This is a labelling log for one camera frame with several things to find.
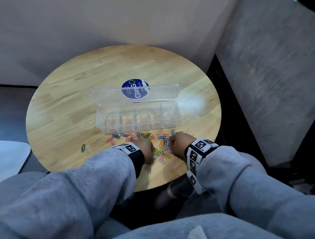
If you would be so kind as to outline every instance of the wristband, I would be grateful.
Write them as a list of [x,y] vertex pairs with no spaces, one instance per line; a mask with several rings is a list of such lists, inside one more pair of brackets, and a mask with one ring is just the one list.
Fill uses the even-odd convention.
[[196,139],[185,149],[185,156],[187,158],[188,172],[187,176],[194,186],[198,194],[202,194],[204,189],[197,180],[197,172],[201,161],[211,152],[213,152],[219,145],[205,139]]
[[129,156],[135,167],[136,178],[138,178],[144,164],[144,155],[142,151],[133,143],[114,145],[112,148],[119,149]]

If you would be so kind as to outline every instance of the gray sleeve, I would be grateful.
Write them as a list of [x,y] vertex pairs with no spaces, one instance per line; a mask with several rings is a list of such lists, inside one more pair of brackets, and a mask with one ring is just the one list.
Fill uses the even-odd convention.
[[284,238],[315,238],[315,197],[250,167],[232,147],[221,146],[200,164],[197,179],[213,191],[223,212]]
[[53,172],[38,181],[0,215],[0,234],[91,238],[113,206],[132,194],[135,184],[131,159],[118,149],[107,149],[81,168]]

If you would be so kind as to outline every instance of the gray wall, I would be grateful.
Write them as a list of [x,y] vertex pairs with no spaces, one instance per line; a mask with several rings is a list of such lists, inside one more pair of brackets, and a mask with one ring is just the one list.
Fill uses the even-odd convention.
[[239,0],[216,54],[267,163],[291,160],[315,119],[315,13]]
[[207,71],[235,1],[0,1],[0,84],[39,85],[67,60],[117,44],[161,47]]

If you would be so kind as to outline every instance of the hand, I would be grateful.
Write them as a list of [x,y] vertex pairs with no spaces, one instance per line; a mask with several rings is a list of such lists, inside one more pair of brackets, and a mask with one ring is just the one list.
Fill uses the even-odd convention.
[[133,141],[134,145],[137,146],[144,155],[144,164],[153,163],[153,144],[148,139],[137,139]]
[[185,157],[184,152],[188,145],[194,142],[196,138],[190,134],[177,133],[169,139],[169,148],[174,155]]

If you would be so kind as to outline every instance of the black and white square marker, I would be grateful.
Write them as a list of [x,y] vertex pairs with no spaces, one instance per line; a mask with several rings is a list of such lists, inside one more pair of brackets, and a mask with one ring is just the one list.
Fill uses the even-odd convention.
[[191,160],[193,160],[193,161],[195,161],[196,162],[196,159],[197,159],[197,153],[195,152],[195,151],[191,151],[191,153],[190,153],[190,159]]
[[208,144],[214,143],[214,142],[212,142],[212,141],[210,141],[210,140],[208,140],[208,139],[204,139],[204,141],[205,141],[206,143],[208,143]]
[[203,142],[203,141],[199,141],[198,143],[196,143],[196,147],[198,148],[198,149],[202,149],[204,146],[206,146],[207,144],[205,143],[205,142]]
[[194,175],[196,175],[196,171],[195,171],[192,167],[190,167],[190,171],[191,171]]
[[196,169],[196,164],[192,161],[190,161],[190,168]]
[[190,182],[192,183],[192,185],[195,185],[196,180],[195,180],[194,176],[191,175],[190,178],[189,178],[189,180],[190,180]]
[[128,149],[130,152],[136,151],[136,149],[132,147],[132,145],[126,146],[126,149]]

